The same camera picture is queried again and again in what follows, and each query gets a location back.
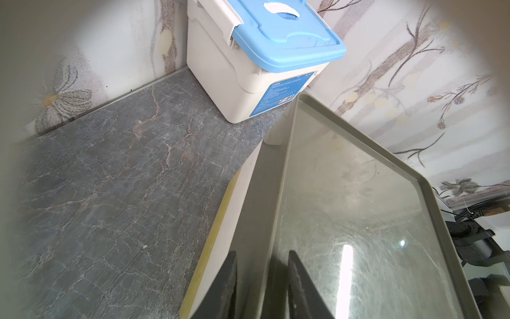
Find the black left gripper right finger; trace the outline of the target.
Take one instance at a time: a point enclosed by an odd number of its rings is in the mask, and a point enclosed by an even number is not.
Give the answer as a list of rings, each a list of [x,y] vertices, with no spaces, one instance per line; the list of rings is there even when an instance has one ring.
[[[288,255],[288,306],[290,318],[334,319],[296,251]]]

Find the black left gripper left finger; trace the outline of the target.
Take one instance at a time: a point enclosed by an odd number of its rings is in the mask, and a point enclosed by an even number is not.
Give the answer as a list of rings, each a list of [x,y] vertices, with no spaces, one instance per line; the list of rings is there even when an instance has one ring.
[[[233,319],[236,308],[237,256],[235,251],[227,254],[192,319]]]

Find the olive cream drawer cabinet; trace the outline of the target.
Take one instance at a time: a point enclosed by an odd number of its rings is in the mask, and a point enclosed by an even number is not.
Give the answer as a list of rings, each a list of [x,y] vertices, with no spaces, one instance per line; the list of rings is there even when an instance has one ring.
[[[235,318],[290,318],[291,250],[334,318],[480,317],[427,180],[305,93],[228,184],[179,316],[235,251]]]

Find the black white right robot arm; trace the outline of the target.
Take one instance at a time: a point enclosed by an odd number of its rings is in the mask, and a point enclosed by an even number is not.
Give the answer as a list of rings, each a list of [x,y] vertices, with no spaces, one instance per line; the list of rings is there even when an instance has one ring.
[[[509,209],[442,210],[482,318],[509,318]]]

